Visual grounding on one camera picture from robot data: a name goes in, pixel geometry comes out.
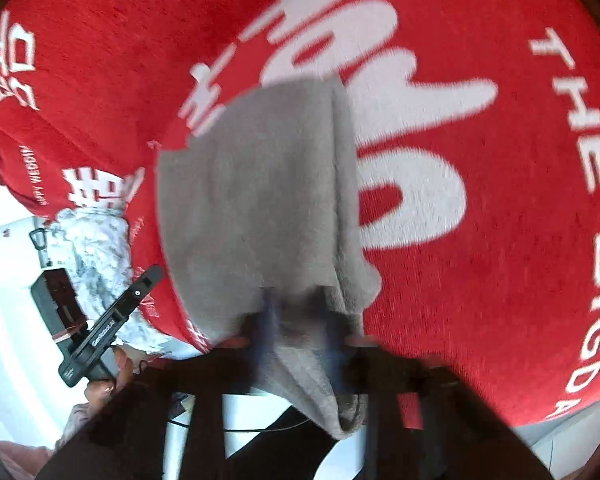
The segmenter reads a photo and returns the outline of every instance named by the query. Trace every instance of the gray towel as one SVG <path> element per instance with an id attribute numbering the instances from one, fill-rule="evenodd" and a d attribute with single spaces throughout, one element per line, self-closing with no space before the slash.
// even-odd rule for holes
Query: gray towel
<path id="1" fill-rule="evenodd" d="M 380 278 L 364 259 L 356 151 L 342 83 L 299 80 L 236 98 L 218 122 L 158 163 L 158 220 L 175 289 L 212 341 L 260 308 L 263 286 L 302 298 L 333 286 L 330 307 L 362 332 Z M 335 438 L 365 416 L 362 396 L 338 396 L 301 301 L 280 313 L 259 386 L 288 399 Z"/>

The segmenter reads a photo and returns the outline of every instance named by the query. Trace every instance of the red fabric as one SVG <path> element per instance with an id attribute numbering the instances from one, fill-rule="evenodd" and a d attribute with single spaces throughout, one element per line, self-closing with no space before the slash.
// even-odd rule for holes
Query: red fabric
<path id="1" fill-rule="evenodd" d="M 6 30 L 19 23 L 36 48 L 35 71 L 11 75 L 38 110 L 23 90 L 25 106 L 0 100 L 4 181 L 52 216 L 80 202 L 62 170 L 129 177 L 107 176 L 115 183 L 97 184 L 95 198 L 131 199 L 133 264 L 164 265 L 158 147 L 182 147 L 221 112 L 213 106 L 259 83 L 337 73 L 358 134 L 363 242 L 383 282 L 366 331 L 400 354 L 441 354 L 511 424 L 600 399 L 600 166 L 578 150 L 600 142 L 600 33 L 582 6 L 283 0 L 283 19 L 277 1 L 13 0 Z M 263 16 L 262 30 L 248 29 Z M 532 51 L 545 28 L 573 63 Z M 25 41 L 15 53 L 26 61 Z M 190 94 L 195 64 L 212 80 Z M 202 79 L 208 67 L 191 71 Z M 570 123 L 578 98 L 591 113 Z M 143 311 L 203 346 L 169 283 Z"/>

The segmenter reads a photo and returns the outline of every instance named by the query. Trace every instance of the finger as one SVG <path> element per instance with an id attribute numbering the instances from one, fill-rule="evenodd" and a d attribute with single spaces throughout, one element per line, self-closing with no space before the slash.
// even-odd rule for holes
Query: finger
<path id="1" fill-rule="evenodd" d="M 97 412 L 109 401 L 114 391 L 114 384 L 110 381 L 91 381 L 84 391 L 89 407 Z"/>
<path id="2" fill-rule="evenodd" d="M 121 390 L 133 380 L 134 364 L 122 348 L 114 348 L 113 352 L 116 359 L 116 365 L 120 369 L 118 380 L 116 381 L 116 389 Z"/>

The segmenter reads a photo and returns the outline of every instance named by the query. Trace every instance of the black cable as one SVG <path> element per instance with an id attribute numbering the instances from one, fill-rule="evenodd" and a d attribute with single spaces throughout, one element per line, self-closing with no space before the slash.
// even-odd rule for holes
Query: black cable
<path id="1" fill-rule="evenodd" d="M 175 420 L 169 420 L 168 421 L 169 424 L 175 424 L 176 426 L 180 426 L 181 428 L 188 428 L 189 425 L 188 424 L 183 424 L 181 422 L 176 422 Z M 273 433 L 274 431 L 286 431 L 286 430 L 292 430 L 293 428 L 297 428 L 298 426 L 302 426 L 303 424 L 306 424 L 309 422 L 309 419 L 307 420 L 303 420 L 302 422 L 299 422 L 298 424 L 294 424 L 292 426 L 287 426 L 286 428 L 274 428 L 273 430 L 224 430 L 225 433 Z"/>

